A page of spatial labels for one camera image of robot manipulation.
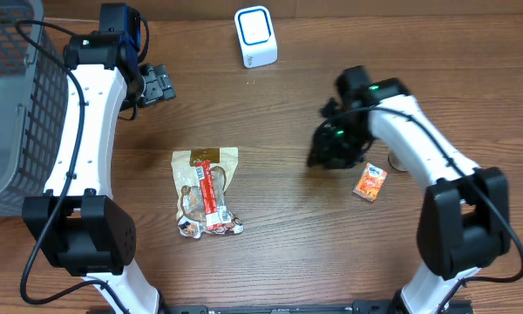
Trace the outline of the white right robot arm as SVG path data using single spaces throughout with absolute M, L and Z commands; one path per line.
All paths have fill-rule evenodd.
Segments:
M 390 301 L 356 301 L 359 313 L 470 313 L 458 289 L 510 248 L 508 186 L 496 167 L 465 157 L 426 118 L 398 78 L 371 82 L 364 67 L 336 80 L 322 108 L 307 164 L 352 168 L 383 141 L 424 192 L 417 230 L 422 263 Z

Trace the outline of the green lid jar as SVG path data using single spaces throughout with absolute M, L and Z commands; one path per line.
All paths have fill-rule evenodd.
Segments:
M 388 161 L 391 164 L 391 166 L 395 168 L 397 171 L 407 172 L 406 166 L 392 150 L 388 152 Z

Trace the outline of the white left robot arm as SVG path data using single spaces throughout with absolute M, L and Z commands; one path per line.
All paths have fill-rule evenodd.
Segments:
M 68 100 L 57 157 L 40 196 L 22 206 L 35 254 L 92 286 L 113 313 L 165 313 L 162 294 L 135 260 L 134 221 L 112 196 L 112 149 L 125 110 L 175 96 L 163 65 L 145 61 L 147 21 L 125 3 L 101 6 L 99 27 L 71 34 L 58 67 Z

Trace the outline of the orange small carton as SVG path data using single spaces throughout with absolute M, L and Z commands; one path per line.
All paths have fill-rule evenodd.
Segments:
M 367 163 L 353 193 L 363 199 L 374 202 L 387 177 L 387 172 L 380 167 Z

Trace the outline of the beige cookie bag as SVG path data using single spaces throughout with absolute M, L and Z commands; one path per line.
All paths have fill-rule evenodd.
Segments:
M 236 147 L 175 151 L 171 161 L 178 195 L 176 222 L 182 236 L 238 235 L 240 219 L 226 202 L 225 193 L 239 163 Z

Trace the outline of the red snack bar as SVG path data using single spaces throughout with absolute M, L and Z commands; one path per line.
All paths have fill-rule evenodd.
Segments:
M 209 160 L 194 164 L 200 182 L 200 191 L 208 230 L 222 228 L 231 222 L 224 201 L 225 172 L 222 167 L 212 167 Z

